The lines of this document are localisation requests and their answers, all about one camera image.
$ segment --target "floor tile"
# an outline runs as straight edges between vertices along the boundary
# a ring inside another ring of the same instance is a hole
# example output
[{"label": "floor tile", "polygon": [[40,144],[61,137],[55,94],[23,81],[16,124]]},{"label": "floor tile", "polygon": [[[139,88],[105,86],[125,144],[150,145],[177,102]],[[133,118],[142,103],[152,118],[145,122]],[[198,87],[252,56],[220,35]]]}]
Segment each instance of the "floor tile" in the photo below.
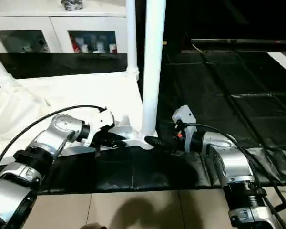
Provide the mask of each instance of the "floor tile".
[{"label": "floor tile", "polygon": [[93,194],[88,222],[108,229],[183,229],[177,191]]},{"label": "floor tile", "polygon": [[180,191],[186,229],[231,229],[224,192],[221,189]]},{"label": "floor tile", "polygon": [[91,194],[39,196],[24,229],[79,229],[88,217]]}]

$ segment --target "black cloth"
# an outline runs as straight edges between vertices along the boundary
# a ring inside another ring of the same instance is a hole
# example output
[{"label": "black cloth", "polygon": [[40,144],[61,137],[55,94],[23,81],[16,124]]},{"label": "black cloth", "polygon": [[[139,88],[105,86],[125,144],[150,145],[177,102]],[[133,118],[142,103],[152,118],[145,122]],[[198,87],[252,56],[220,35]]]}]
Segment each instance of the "black cloth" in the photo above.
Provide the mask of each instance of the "black cloth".
[{"label": "black cloth", "polygon": [[[2,54],[16,78],[124,71],[126,55]],[[142,91],[143,62],[139,61]],[[164,55],[157,131],[169,139],[171,116],[190,106],[197,122],[233,135],[286,185],[286,70],[267,53]],[[263,185],[268,180],[260,175]],[[219,187],[214,167],[199,152],[139,147],[59,158],[42,182],[41,195]]]}]

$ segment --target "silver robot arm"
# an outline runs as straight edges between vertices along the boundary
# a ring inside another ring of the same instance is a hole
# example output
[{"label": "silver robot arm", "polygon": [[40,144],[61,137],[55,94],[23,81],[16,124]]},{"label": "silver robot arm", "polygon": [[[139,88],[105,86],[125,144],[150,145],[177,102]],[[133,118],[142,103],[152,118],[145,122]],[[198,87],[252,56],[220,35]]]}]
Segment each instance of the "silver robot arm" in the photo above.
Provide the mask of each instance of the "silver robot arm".
[{"label": "silver robot arm", "polygon": [[0,229],[19,229],[37,198],[37,190],[51,165],[67,142],[93,139],[104,126],[113,126],[110,111],[99,113],[90,125],[66,114],[53,117],[25,150],[14,155],[0,172]]},{"label": "silver robot arm", "polygon": [[233,227],[281,229],[263,201],[265,190],[258,188],[245,155],[221,134],[206,132],[203,149],[211,157],[225,199],[230,208],[229,217]]}]

